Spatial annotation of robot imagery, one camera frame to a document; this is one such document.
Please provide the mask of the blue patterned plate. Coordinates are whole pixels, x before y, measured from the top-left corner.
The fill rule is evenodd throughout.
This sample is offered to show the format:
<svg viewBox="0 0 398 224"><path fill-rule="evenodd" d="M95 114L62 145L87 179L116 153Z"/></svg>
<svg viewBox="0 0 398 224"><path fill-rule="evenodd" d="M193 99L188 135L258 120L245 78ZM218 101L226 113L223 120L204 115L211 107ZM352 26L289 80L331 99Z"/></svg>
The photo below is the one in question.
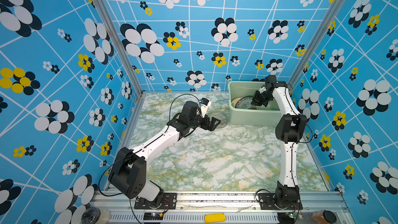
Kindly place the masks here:
<svg viewBox="0 0 398 224"><path fill-rule="evenodd" d="M257 107L253 103L253 97L252 96L246 96L246 97L240 98L236 102L235 108L244 109L244 110L255 110Z"/></svg>

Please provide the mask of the greenish clear glass plate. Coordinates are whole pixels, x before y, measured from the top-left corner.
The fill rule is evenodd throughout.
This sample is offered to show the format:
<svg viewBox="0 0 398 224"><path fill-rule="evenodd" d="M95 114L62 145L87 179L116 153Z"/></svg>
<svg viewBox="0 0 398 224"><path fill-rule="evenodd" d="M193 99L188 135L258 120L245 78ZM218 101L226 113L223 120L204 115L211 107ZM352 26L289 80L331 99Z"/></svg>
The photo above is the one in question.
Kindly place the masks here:
<svg viewBox="0 0 398 224"><path fill-rule="evenodd" d="M224 113L215 113L213 115L214 118L218 119L216 121L216 128L222 129L228 125L228 116Z"/></svg>

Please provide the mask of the beige bamboo pattern plate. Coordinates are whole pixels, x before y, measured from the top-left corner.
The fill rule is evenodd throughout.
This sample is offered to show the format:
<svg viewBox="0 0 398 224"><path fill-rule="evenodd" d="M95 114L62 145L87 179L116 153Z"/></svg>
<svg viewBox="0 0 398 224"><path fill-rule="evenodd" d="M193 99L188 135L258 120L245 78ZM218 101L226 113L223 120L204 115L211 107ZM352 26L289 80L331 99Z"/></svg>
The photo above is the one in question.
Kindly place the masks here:
<svg viewBox="0 0 398 224"><path fill-rule="evenodd" d="M238 108L238 109L245 109L247 107L247 103L244 97L237 97L235 98L232 102L231 105L234 108Z"/></svg>

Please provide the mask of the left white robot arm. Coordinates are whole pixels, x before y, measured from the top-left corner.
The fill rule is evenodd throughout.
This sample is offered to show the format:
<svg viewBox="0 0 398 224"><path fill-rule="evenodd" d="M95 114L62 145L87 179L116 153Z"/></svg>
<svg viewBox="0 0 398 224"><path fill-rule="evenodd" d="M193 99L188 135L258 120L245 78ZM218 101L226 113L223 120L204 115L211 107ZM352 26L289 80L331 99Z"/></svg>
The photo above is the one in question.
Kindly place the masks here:
<svg viewBox="0 0 398 224"><path fill-rule="evenodd" d="M180 113L171 118L153 138L134 148L121 148L110 168L108 181L128 199L136 197L159 206L164 190L147 180L147 167L166 148L192 134L197 128L214 131L221 123L206 113L211 101L202 98L198 102L187 101Z"/></svg>

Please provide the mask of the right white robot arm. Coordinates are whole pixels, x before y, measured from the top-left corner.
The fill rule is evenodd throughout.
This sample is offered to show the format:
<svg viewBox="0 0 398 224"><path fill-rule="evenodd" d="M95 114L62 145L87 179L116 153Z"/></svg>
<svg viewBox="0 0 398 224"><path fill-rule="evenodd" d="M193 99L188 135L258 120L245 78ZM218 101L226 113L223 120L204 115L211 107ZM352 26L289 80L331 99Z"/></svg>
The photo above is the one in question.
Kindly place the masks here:
<svg viewBox="0 0 398 224"><path fill-rule="evenodd" d="M290 206L301 209L296 156L307 121L294 106L288 84L278 81L275 75L268 75L264 80L264 86L253 95L252 103L255 106L267 106L273 100L276 101L282 114L275 129L281 149L281 170L274 194L275 205L280 209Z"/></svg>

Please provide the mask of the light green plastic bin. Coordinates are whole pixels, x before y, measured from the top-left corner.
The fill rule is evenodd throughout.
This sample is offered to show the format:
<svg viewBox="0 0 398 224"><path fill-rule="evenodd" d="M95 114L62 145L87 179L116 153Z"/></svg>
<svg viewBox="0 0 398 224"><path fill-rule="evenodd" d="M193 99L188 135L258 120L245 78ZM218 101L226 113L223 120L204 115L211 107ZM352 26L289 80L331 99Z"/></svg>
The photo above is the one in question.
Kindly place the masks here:
<svg viewBox="0 0 398 224"><path fill-rule="evenodd" d="M261 92L263 86L272 86L271 100L267 106L257 106L255 109L237 108L232 105L236 99L248 98L251 103L256 91ZM284 115L298 115L293 102L287 96L289 90L287 83L275 79L264 82L232 81L228 84L229 93L229 123L237 125L274 126L277 125Z"/></svg>

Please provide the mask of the brown jar black lid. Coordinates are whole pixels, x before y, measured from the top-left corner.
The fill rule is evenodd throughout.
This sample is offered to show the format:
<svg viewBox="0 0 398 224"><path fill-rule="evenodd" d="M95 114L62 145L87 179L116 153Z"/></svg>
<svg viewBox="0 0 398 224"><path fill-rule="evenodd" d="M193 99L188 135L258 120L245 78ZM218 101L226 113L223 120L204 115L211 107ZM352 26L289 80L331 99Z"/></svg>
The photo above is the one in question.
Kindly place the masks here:
<svg viewBox="0 0 398 224"><path fill-rule="evenodd" d="M313 212L311 220L315 224L334 224L337 222L337 217L332 211L323 209Z"/></svg>

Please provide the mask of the clear glass lid jar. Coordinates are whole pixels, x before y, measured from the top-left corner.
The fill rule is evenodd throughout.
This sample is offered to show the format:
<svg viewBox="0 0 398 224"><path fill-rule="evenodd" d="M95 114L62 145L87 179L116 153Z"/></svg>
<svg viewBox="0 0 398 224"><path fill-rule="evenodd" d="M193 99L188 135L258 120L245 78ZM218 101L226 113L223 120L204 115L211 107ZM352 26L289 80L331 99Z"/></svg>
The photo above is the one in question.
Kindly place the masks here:
<svg viewBox="0 0 398 224"><path fill-rule="evenodd" d="M98 207L89 207L82 215L82 224L107 224L110 220L110 211Z"/></svg>

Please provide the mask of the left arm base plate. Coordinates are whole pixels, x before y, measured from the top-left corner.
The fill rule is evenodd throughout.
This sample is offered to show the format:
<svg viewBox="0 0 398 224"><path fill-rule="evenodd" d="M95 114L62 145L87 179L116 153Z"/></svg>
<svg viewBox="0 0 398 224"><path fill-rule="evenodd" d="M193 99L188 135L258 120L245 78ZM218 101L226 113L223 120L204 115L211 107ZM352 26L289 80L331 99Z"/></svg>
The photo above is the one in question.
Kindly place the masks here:
<svg viewBox="0 0 398 224"><path fill-rule="evenodd" d="M138 198L134 203L135 209L175 209L177 203L177 193L160 193L153 201L145 198Z"/></svg>

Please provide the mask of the aluminium front rail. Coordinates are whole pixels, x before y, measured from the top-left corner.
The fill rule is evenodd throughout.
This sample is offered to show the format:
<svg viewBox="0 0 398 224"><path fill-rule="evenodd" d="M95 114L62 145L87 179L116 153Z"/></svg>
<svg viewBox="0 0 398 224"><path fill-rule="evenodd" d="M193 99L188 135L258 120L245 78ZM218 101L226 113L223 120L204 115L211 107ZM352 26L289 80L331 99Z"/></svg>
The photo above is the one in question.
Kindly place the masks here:
<svg viewBox="0 0 398 224"><path fill-rule="evenodd" d="M203 224L206 216L215 214L220 215L220 224L311 224L312 213L321 210L334 213L338 224L355 222L342 195L331 191L301 193L302 209L266 205L262 195L253 191L180 191L170 200L165 216L158 218L149 214L163 207L135 209L139 203L124 195L96 194L92 205L110 211L110 224Z"/></svg>

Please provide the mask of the yellow tag on rail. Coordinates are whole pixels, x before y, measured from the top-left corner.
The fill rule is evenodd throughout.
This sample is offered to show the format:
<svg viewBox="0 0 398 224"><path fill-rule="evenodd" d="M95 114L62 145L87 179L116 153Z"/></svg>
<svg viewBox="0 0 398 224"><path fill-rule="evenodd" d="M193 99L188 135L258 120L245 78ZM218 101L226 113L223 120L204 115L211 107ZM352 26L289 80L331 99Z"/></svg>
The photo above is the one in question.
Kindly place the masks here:
<svg viewBox="0 0 398 224"><path fill-rule="evenodd" d="M224 222L226 220L225 214L208 214L204 216L206 224Z"/></svg>

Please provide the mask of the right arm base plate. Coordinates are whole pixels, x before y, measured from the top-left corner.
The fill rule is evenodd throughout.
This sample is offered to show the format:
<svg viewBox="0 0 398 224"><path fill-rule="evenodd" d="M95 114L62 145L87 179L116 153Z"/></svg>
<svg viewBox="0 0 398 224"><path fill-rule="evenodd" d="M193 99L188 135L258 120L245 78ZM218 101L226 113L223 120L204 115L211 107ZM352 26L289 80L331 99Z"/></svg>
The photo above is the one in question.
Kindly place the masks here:
<svg viewBox="0 0 398 224"><path fill-rule="evenodd" d="M271 193L257 193L255 199L260 204L261 210L297 211L303 209L302 203L295 200L293 202L280 203L278 205L275 202L274 194Z"/></svg>

